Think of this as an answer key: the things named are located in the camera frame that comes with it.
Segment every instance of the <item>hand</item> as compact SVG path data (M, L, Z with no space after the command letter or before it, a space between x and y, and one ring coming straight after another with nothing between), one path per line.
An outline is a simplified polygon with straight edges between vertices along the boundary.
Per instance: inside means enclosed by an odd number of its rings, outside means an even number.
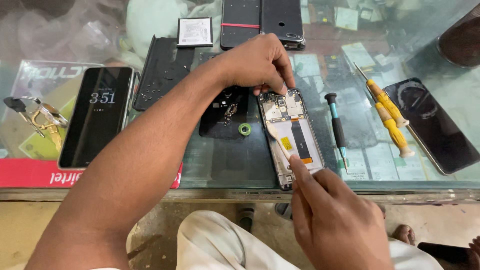
M272 88L284 95L295 87L292 65L275 34L259 34L247 42L215 57L224 71L225 87L254 86L253 93Z
M310 175L297 155L292 212L295 238L317 269L392 270L382 211L329 169Z

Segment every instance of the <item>phone battery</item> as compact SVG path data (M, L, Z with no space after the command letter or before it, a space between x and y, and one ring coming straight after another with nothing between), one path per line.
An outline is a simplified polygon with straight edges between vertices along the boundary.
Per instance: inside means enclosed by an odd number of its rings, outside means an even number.
M212 47L212 18L179 19L177 47Z

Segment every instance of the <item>phone screen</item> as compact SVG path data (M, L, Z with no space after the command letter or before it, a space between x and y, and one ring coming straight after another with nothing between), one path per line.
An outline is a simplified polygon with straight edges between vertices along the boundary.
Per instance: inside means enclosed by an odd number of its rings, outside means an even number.
M128 67L85 71L59 167L83 168L121 131L133 70Z
M445 174L480 160L480 154L420 79L387 86L385 92Z

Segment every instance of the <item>foot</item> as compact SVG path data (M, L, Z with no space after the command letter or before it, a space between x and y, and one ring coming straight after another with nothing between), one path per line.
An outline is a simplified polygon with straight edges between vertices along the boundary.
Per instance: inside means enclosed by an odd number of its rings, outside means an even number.
M393 232L392 238L415 246L415 233L408 225L399 225Z

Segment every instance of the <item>key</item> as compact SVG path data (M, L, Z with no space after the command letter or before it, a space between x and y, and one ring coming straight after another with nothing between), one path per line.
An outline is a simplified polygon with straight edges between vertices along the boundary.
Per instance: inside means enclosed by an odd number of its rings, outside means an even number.
M40 129L32 123L32 120L30 119L30 117L26 113L26 106L25 106L25 103L23 103L23 101L21 101L19 99L14 99L13 97L7 97L3 100L3 103L5 103L5 105L7 105L8 108L13 109L18 114L20 114L20 116L27 123L29 123L30 126L33 127L33 129L38 133L38 135L42 136L42 138L45 138L45 135L43 135L43 133L40 131Z
M50 137L52 138L53 143L55 144L55 148L60 153L61 150L61 137L59 133L59 129L56 125L51 125L47 128L48 132L50 133Z

